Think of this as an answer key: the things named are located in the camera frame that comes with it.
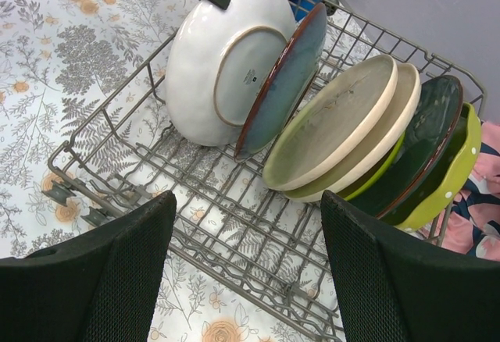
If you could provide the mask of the plain lime green plate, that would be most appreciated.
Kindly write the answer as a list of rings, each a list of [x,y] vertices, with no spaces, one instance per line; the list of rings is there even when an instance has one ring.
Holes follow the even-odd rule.
[[[356,182],[352,183],[344,190],[339,191],[338,194],[346,201],[349,201],[372,187],[390,168],[403,145],[404,139],[405,133],[401,135],[391,150],[379,162],[357,179]]]

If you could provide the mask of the cream green plate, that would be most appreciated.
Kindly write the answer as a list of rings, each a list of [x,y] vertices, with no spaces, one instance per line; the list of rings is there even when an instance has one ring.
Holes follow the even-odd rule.
[[[289,191],[336,166],[374,128],[398,82],[389,55],[358,63],[328,83],[285,127],[262,171],[265,185]]]
[[[395,94],[374,128],[334,168],[313,182],[284,195],[294,201],[314,202],[325,190],[350,187],[372,169],[402,137],[420,100],[420,75],[410,63],[398,65]]]

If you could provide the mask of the red teal floral plate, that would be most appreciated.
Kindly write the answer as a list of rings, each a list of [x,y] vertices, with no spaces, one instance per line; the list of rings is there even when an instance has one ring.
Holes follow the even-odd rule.
[[[234,143],[263,82],[295,32],[288,0],[201,0],[173,40],[166,66],[170,121],[202,146]]]

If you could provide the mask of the dark blue floral plate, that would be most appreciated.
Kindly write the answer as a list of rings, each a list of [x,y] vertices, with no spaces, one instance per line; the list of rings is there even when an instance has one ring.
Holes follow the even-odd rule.
[[[398,159],[374,185],[349,202],[381,218],[406,201],[444,154],[462,106],[463,86],[458,77],[444,75],[424,82]]]
[[[301,21],[264,82],[234,149],[243,162],[285,127],[317,73],[327,31],[327,8],[316,4]]]

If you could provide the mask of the green polka dot plate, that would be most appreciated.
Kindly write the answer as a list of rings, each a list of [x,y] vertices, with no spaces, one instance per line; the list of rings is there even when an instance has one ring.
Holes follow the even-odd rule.
[[[475,108],[466,102],[448,147],[435,167],[405,201],[381,220],[406,232],[428,224],[462,189],[480,153],[480,146],[480,119]]]

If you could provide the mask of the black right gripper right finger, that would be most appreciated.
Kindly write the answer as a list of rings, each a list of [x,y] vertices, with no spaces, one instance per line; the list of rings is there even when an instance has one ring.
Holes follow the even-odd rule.
[[[417,239],[326,191],[327,254],[348,341],[497,341],[499,264]]]

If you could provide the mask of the grey wire dish rack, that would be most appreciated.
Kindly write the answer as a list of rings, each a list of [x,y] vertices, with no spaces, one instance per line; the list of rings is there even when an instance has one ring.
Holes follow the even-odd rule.
[[[193,0],[119,0],[134,24],[72,24],[59,35],[64,142],[48,164],[55,194],[91,226],[164,191],[177,216],[152,341],[343,341],[317,203],[269,190],[267,152],[234,161],[178,133],[166,111],[167,59]]]

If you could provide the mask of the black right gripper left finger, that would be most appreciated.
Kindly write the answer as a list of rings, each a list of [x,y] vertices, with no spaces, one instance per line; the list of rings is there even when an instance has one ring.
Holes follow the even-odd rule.
[[[166,191],[25,258],[1,260],[3,341],[146,341],[173,232]]]

